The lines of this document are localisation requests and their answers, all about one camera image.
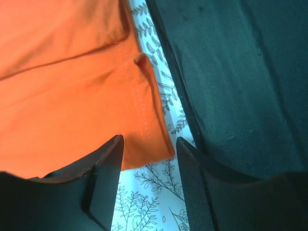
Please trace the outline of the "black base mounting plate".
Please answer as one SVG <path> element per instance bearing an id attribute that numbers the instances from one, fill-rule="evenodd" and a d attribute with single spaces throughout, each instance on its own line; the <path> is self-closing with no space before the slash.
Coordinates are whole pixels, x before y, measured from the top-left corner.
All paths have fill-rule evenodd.
<path id="1" fill-rule="evenodd" d="M 255 177 L 307 171 L 307 1 L 147 6 L 197 148 Z"/>

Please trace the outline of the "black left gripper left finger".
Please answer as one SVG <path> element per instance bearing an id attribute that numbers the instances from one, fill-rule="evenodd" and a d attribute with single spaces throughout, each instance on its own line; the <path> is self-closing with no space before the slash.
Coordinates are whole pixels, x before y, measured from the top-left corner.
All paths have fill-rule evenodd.
<path id="1" fill-rule="evenodd" d="M 47 174 L 0 174 L 3 231 L 109 231 L 122 165 L 124 138 L 116 135 L 94 152 Z"/>

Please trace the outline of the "floral patterned table mat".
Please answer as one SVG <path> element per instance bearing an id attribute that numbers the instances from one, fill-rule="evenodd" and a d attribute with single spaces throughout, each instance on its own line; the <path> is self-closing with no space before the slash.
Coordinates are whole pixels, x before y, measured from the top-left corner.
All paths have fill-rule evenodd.
<path id="1" fill-rule="evenodd" d="M 194 144 L 148 6 L 143 0 L 131 0 L 129 4 L 141 49 L 149 57 L 154 69 L 171 141 L 175 144 L 177 137 L 184 137 Z M 175 157 L 121 172 L 111 229 L 190 229 L 178 161 Z"/>

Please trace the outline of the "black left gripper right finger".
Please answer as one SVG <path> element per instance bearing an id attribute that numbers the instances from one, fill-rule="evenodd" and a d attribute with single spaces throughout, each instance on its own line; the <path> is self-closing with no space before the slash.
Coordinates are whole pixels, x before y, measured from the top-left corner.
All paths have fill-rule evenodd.
<path id="1" fill-rule="evenodd" d="M 192 231 L 307 230 L 306 172 L 260 179 L 221 164 L 182 137 L 176 150 Z"/>

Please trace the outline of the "orange t-shirt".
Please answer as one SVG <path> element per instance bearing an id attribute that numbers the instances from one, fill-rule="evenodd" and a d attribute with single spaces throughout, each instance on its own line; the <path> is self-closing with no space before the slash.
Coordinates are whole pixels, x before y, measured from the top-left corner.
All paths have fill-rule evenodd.
<path id="1" fill-rule="evenodd" d="M 42 177 L 117 134 L 122 170 L 175 154 L 128 1 L 1 1 L 1 170 Z"/>

